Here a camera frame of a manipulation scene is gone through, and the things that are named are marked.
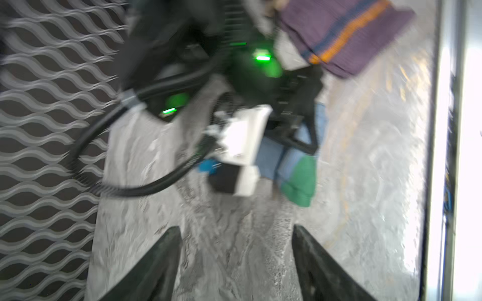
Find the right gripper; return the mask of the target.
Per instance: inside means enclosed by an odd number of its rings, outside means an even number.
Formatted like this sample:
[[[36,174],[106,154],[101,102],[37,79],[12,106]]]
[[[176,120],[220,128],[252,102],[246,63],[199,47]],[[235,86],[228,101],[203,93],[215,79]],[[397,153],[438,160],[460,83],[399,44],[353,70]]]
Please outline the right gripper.
[[[238,51],[229,59],[225,75],[247,107],[271,106],[264,130],[267,138],[315,154],[319,147],[315,98],[323,88],[320,67],[285,70],[274,56],[258,60],[249,51]]]

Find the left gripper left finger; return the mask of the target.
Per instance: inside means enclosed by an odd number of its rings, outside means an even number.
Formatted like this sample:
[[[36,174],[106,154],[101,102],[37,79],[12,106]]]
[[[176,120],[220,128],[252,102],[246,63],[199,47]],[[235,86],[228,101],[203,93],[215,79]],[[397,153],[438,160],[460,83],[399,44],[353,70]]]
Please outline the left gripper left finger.
[[[171,300],[182,249],[180,227],[171,227],[102,300]]]

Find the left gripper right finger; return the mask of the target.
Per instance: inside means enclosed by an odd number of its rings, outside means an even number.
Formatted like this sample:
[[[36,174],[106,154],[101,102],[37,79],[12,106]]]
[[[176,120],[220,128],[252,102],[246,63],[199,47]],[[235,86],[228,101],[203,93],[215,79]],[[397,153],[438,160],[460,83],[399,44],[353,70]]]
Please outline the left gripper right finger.
[[[375,300],[305,227],[294,225],[291,244],[303,300]]]

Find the purple striped sock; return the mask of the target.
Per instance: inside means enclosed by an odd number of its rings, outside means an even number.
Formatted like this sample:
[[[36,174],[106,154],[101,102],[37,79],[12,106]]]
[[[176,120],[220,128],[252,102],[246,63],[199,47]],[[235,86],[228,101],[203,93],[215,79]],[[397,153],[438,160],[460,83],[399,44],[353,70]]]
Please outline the purple striped sock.
[[[301,57],[340,78],[358,75],[414,19],[391,1],[288,1],[279,26]]]

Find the blue orange striped sock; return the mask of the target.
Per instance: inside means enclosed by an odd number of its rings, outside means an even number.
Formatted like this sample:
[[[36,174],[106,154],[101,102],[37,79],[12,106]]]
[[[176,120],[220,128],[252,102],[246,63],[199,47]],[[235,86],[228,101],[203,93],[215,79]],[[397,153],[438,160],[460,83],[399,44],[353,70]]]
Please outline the blue orange striped sock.
[[[319,152],[309,155],[263,138],[256,157],[261,177],[270,179],[292,203],[308,208],[316,193]]]

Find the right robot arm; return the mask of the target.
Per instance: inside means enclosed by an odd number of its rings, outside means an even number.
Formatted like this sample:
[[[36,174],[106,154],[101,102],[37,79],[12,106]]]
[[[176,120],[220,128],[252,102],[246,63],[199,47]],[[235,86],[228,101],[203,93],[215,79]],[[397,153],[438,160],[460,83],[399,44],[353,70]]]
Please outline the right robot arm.
[[[243,107],[271,106],[266,137],[306,154],[318,150],[322,70],[286,70],[275,36],[256,28],[242,1],[133,1],[133,8],[134,24],[113,70],[151,115],[171,122],[219,74]]]

